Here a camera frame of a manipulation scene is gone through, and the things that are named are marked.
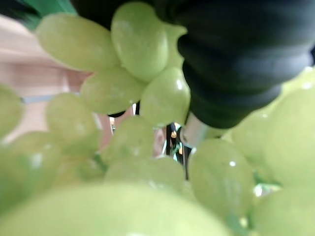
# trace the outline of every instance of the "green grape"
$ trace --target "green grape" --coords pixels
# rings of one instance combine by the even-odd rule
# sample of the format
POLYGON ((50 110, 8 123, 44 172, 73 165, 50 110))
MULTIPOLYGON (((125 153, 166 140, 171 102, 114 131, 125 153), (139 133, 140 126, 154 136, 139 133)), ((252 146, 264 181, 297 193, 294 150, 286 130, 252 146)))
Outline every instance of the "green grape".
POLYGON ((0 236, 231 236, 214 215, 176 195, 131 184, 57 191, 1 223, 0 236))
POLYGON ((306 67, 296 78, 283 84, 283 92, 288 95, 298 89, 309 89, 315 83, 315 70, 306 67))
POLYGON ((107 155, 115 159, 148 159, 153 156, 152 126, 140 116, 131 116, 115 130, 107 155))
POLYGON ((35 33, 42 48, 70 68, 99 71, 120 64, 110 31, 80 16, 51 14, 35 33))
POLYGON ((182 191, 184 179, 182 166, 171 157, 116 161, 105 177, 106 181, 136 182, 176 192, 182 191))
POLYGON ((189 180, 198 201, 223 220, 243 217, 253 201, 252 169, 236 147, 208 139, 191 152, 189 180))
POLYGON ((183 195, 185 198, 187 198, 188 200, 197 203, 197 199, 195 197, 195 194, 193 193, 193 189, 191 187, 191 183, 187 180, 185 180, 183 182, 183 195))
POLYGON ((6 172, 6 169, 0 169, 0 217, 27 198, 21 186, 6 172))
POLYGON ((33 131, 10 143, 2 162, 8 176, 31 196, 52 185, 61 156, 61 148, 51 133, 33 131))
POLYGON ((190 103, 190 90, 183 72, 167 68, 146 87, 140 114, 155 127, 172 122, 184 124, 190 103))
POLYGON ((122 5, 113 17, 111 32, 118 56, 133 76, 149 82, 165 68, 166 32, 151 6, 142 2, 122 5))
POLYGON ((100 143, 100 130, 90 110, 71 93, 55 96, 46 109, 46 120, 65 153, 94 153, 100 143))
POLYGON ((168 67, 177 67, 182 69, 184 58, 180 55, 177 49, 177 40, 180 36, 187 32, 187 29, 182 26, 165 24, 164 26, 167 35, 168 45, 168 67))
POLYGON ((112 161, 112 155, 109 153, 109 147, 106 146, 100 153, 100 159, 105 165, 109 165, 112 161))
POLYGON ((12 131, 21 121, 21 99, 7 86, 0 84, 0 139, 12 131))
POLYGON ((313 184, 315 172, 315 88, 297 90, 270 115, 264 156, 283 186, 313 184))
POLYGON ((232 130, 228 130, 225 134, 223 134, 221 139, 223 139, 229 143, 234 143, 233 136, 232 136, 232 130))
POLYGON ((260 235, 255 231, 249 231, 248 236, 260 236, 260 235))
POLYGON ((91 156, 68 155, 62 159, 53 188, 100 182, 104 176, 105 171, 96 164, 91 156))
POLYGON ((81 96, 96 113, 115 114, 140 100, 145 84, 121 67, 96 73, 84 81, 81 96))
POLYGON ((300 89, 309 89, 314 85, 314 83, 315 70, 312 67, 306 67, 297 77, 288 82, 285 82, 282 85, 281 94, 269 105, 259 109, 259 111, 269 114, 284 98, 286 98, 287 95, 300 89))
POLYGON ((266 132, 269 126, 269 114, 258 110, 249 114, 239 125, 232 129, 235 146, 246 157, 255 169, 258 178, 263 182, 272 182, 272 174, 265 162, 266 132))
POLYGON ((253 208, 250 222, 259 236, 314 235, 315 188, 289 187, 263 197, 253 208))

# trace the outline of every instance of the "black rubber handle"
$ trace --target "black rubber handle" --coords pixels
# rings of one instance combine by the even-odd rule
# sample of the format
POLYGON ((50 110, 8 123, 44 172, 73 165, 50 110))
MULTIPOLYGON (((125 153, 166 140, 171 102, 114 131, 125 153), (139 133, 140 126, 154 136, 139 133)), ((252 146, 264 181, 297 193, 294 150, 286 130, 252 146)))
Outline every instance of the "black rubber handle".
POLYGON ((159 16, 188 29, 178 47, 185 58, 190 109, 212 127, 237 125, 313 63, 315 1, 162 2, 159 16))

